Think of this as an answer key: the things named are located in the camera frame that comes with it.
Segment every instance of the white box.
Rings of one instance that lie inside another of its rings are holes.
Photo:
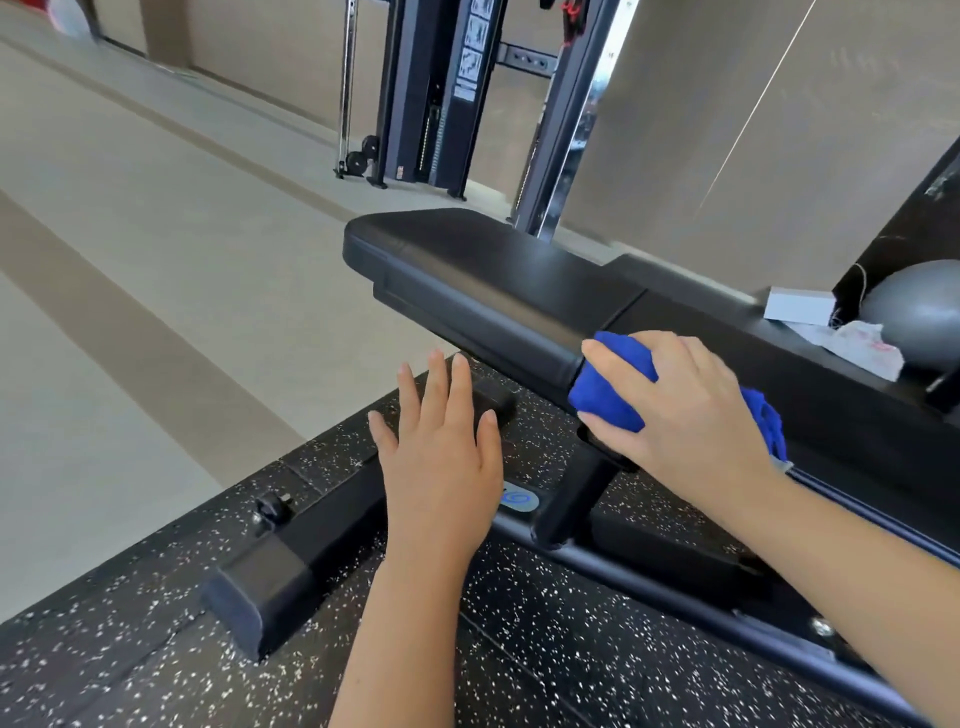
[[[797,288],[770,289],[763,318],[794,324],[828,326],[837,301],[828,291],[803,291]]]

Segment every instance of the forearm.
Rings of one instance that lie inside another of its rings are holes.
[[[464,573],[380,566],[329,728],[450,728]]]
[[[706,498],[918,710],[960,726],[960,570],[783,475]]]

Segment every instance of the brown floor stripe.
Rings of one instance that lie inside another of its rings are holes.
[[[267,167],[264,167],[262,164],[257,164],[250,159],[247,159],[243,155],[239,155],[231,149],[218,144],[217,142],[207,138],[201,133],[194,132],[192,129],[184,127],[182,124],[179,124],[172,119],[167,118],[161,113],[149,109],[142,104],[138,104],[132,99],[127,98],[122,93],[115,91],[107,85],[101,84],[97,81],[94,81],[90,78],[87,78],[84,74],[75,71],[69,66],[57,63],[56,61],[51,61],[50,59],[40,55],[31,48],[28,48],[20,43],[17,43],[14,40],[9,38],[0,37],[0,42],[6,43],[17,53],[21,53],[24,56],[27,56],[33,61],[36,61],[40,65],[43,65],[51,70],[60,73],[62,76],[67,77],[76,84],[88,88],[91,91],[103,96],[105,99],[110,100],[114,104],[117,104],[120,107],[123,107],[127,111],[132,111],[137,116],[140,116],[147,121],[150,121],[153,124],[156,124],[161,129],[178,136],[190,144],[193,144],[195,147],[198,147],[205,152],[213,155],[216,158],[222,159],[227,164],[231,164],[237,169],[243,170],[248,174],[253,175],[257,179],[269,184],[272,187],[284,192],[290,197],[293,197],[296,200],[300,200],[306,205],[323,212],[324,214],[329,215],[332,218],[335,218],[343,223],[352,220],[357,216],[352,210],[348,210],[346,207],[337,205],[337,203],[331,202],[323,195],[319,195],[313,190],[307,189],[301,184],[292,182],[281,174],[274,172]]]
[[[0,192],[0,272],[224,487],[303,438]]]

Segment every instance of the blue microfiber towel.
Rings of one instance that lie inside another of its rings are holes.
[[[650,350],[632,336],[598,331],[593,338],[621,359],[632,364],[650,381],[657,381],[659,378]],[[756,426],[759,427],[766,441],[770,454],[785,461],[786,442],[783,440],[783,422],[777,410],[756,389],[740,387],[740,391],[743,393],[743,400],[747,402],[750,413],[754,416]],[[640,432],[643,429],[643,420],[636,410],[614,392],[610,384],[589,362],[584,363],[584,368],[577,376],[577,380],[573,382],[567,398],[578,411],[594,414],[611,425],[631,432]]]

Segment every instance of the gray floor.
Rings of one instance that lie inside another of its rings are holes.
[[[340,246],[450,202],[336,182],[328,130],[3,2],[0,119],[0,619],[449,351]]]

